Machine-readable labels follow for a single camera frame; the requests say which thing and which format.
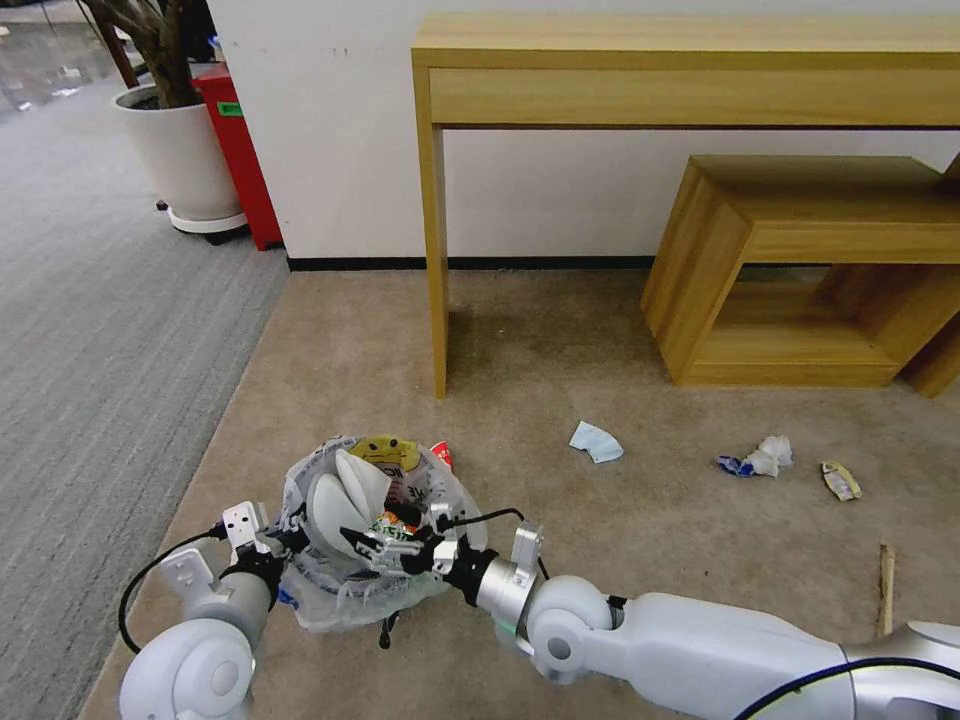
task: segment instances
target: transparent plastic bag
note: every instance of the transparent plastic bag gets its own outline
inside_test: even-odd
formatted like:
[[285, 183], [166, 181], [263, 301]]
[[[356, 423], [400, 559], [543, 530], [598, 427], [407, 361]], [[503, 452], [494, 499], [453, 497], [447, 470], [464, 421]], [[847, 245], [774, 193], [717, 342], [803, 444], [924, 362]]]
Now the transparent plastic bag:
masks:
[[[315, 477], [336, 474], [334, 458], [341, 448], [376, 465], [391, 478], [388, 497], [421, 512], [432, 503], [448, 502], [456, 515], [480, 514], [450, 468], [428, 449], [392, 435], [367, 435], [333, 438], [287, 471], [281, 526], [289, 524], [300, 510]], [[297, 622], [309, 632], [336, 632], [377, 623], [446, 589], [431, 573], [415, 577], [377, 575], [362, 560], [332, 548], [309, 523], [303, 527], [310, 547], [287, 565], [280, 600], [293, 607]], [[467, 526], [466, 534], [472, 547], [486, 547], [483, 523]]]

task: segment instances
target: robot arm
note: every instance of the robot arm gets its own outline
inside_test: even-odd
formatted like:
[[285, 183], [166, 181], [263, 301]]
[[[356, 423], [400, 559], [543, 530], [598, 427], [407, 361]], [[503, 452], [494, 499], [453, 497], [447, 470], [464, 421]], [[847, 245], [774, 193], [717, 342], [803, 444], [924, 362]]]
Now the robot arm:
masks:
[[[745, 708], [798, 677], [857, 661], [763, 710], [764, 718], [942, 720], [960, 718], [960, 628], [911, 623], [867, 646], [840, 646], [772, 615], [662, 593], [605, 595], [587, 580], [538, 575], [541, 529], [524, 521], [510, 559], [469, 547], [442, 506], [411, 541], [342, 529], [371, 567], [433, 572], [487, 612], [506, 645], [553, 682], [596, 672], [625, 680], [664, 707], [708, 720], [748, 717]], [[241, 526], [248, 518], [249, 526]], [[124, 720], [242, 720], [254, 653], [286, 558], [302, 531], [267, 527], [241, 503], [224, 513], [234, 563], [220, 572], [203, 545], [161, 564], [184, 600], [186, 621], [161, 633], [133, 661], [120, 693]], [[897, 666], [913, 663], [914, 667]], [[953, 678], [924, 667], [944, 669]]]

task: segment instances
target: carpet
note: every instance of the carpet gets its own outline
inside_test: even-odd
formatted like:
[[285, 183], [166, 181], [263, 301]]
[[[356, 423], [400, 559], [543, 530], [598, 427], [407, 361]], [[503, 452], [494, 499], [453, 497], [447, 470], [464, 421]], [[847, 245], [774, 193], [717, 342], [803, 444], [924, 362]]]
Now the carpet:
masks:
[[288, 276], [174, 230], [115, 82], [0, 125], [0, 706], [75, 717]]
[[[224, 413], [165, 545], [243, 499], [279, 507], [284, 471], [340, 433], [449, 442], [482, 510], [515, 506], [546, 526], [544, 560], [604, 592], [664, 591], [776, 613], [837, 641], [864, 641], [878, 550], [897, 546], [897, 621], [960, 623], [960, 392], [934, 401], [877, 390], [695, 390], [668, 380], [637, 306], [645, 274], [452, 272], [449, 396], [432, 397], [421, 272], [294, 275]], [[626, 453], [594, 465], [567, 447], [579, 420]], [[714, 467], [769, 433], [793, 441], [777, 480]], [[862, 500], [818, 473], [837, 460]], [[515, 525], [490, 524], [509, 553]], [[131, 627], [145, 642], [179, 619], [149, 578]], [[505, 651], [489, 618], [447, 592], [379, 628], [302, 632], [277, 607], [253, 718], [667, 718], [623, 683], [543, 680]], [[131, 658], [117, 647], [83, 717], [113, 717]]]

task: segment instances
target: white planter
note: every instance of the white planter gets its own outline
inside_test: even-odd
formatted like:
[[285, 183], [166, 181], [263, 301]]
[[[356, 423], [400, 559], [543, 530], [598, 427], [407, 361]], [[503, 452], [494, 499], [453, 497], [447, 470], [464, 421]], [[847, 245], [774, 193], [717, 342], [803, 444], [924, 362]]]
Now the white planter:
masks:
[[135, 110], [156, 94], [143, 85], [113, 99], [174, 227], [211, 233], [246, 223], [206, 105]]

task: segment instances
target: red cabinet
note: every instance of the red cabinet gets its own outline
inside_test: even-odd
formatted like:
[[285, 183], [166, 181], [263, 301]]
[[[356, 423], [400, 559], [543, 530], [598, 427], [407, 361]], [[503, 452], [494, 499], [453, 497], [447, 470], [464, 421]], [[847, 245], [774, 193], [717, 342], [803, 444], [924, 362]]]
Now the red cabinet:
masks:
[[253, 242], [258, 250], [282, 245], [280, 225], [273, 211], [273, 203], [270, 202], [267, 184], [263, 181], [263, 173], [260, 172], [260, 163], [243, 119], [243, 110], [237, 100], [230, 71], [225, 63], [220, 63], [195, 77], [193, 84], [207, 104], [213, 129], [220, 140], [230, 176], [247, 216]]

